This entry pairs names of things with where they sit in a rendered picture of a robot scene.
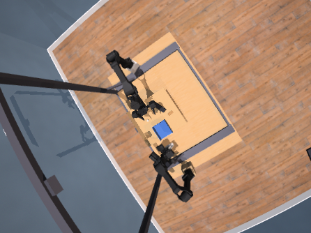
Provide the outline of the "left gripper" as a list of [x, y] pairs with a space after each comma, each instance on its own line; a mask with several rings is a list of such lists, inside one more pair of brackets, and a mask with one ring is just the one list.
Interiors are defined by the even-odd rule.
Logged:
[[[146, 104], [143, 102], [143, 100], [140, 101], [140, 107], [142, 104], [144, 104], [146, 106]], [[154, 108], [156, 107], [156, 102], [154, 100], [149, 102], [149, 105], [147, 105], [147, 107], [148, 108], [150, 107], [152, 109], [153, 113], [155, 114]], [[132, 111], [132, 118], [140, 118], [140, 119], [144, 120], [144, 118], [139, 114], [138, 110]]]

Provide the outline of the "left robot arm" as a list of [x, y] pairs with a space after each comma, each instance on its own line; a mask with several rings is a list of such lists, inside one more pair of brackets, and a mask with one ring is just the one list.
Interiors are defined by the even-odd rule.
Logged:
[[124, 72], [122, 71], [120, 67], [120, 64], [121, 64], [122, 68], [126, 69], [128, 67], [129, 69], [131, 69], [134, 63], [130, 62], [129, 57], [128, 59], [124, 59], [120, 57], [119, 53], [116, 50], [113, 50], [106, 56], [107, 56], [106, 57], [107, 63], [114, 70], [114, 72], [116, 73], [117, 77], [120, 79], [123, 85], [124, 94], [126, 95], [127, 100], [131, 100], [130, 101], [131, 108], [133, 110], [138, 110], [141, 116], [144, 116], [145, 114], [147, 114], [147, 111], [149, 110], [148, 107], [145, 106], [144, 104], [142, 104], [140, 107], [140, 101], [142, 99], [138, 95], [138, 90], [136, 86], [128, 81], [127, 77], [125, 76]]

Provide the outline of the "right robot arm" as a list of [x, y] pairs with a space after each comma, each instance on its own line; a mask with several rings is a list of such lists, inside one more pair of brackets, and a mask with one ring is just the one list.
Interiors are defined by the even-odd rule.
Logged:
[[[164, 158], [159, 158], [159, 155], [156, 154], [154, 151], [151, 154], [152, 155], [150, 155], [149, 157], [151, 158], [151, 160], [155, 161], [153, 167], [156, 172], [164, 177], [165, 181], [169, 184], [173, 193], [177, 195], [179, 200], [181, 200], [182, 202], [187, 202], [193, 196], [193, 193], [190, 190], [190, 181], [195, 177], [195, 175], [192, 173], [192, 170], [187, 169], [184, 171], [185, 174], [182, 176], [184, 186], [180, 186], [175, 182], [175, 180], [168, 172], [167, 166], [165, 165], [166, 160]], [[174, 152], [172, 151], [172, 149], [166, 149], [165, 156], [167, 157], [167, 160], [174, 156]], [[178, 194], [180, 190], [182, 191], [181, 195]]]

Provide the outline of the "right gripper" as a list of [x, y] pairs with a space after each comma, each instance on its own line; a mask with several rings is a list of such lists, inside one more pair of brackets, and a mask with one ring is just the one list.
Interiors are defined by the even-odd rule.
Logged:
[[[158, 145], [158, 146], [156, 147], [156, 149], [162, 153], [160, 158], [164, 158], [164, 159], [166, 160], [166, 162], [167, 162], [167, 157], [165, 156], [165, 151], [166, 151], [166, 149], [168, 149], [168, 148], [169, 148], [169, 147], [165, 148], [162, 144], [160, 144], [160, 145]], [[174, 158], [172, 158], [172, 159], [170, 158], [170, 159], [168, 160], [168, 163], [169, 163], [169, 164], [173, 164], [173, 163], [175, 163], [175, 162], [176, 162], [176, 160], [175, 160]]]

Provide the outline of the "blue open tray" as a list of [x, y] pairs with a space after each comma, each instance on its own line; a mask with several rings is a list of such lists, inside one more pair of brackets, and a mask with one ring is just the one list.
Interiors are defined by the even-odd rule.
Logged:
[[170, 135], [172, 132], [171, 128], [168, 126], [167, 122], [161, 121], [153, 127], [153, 131], [158, 136], [159, 139], [163, 139], [166, 136]]

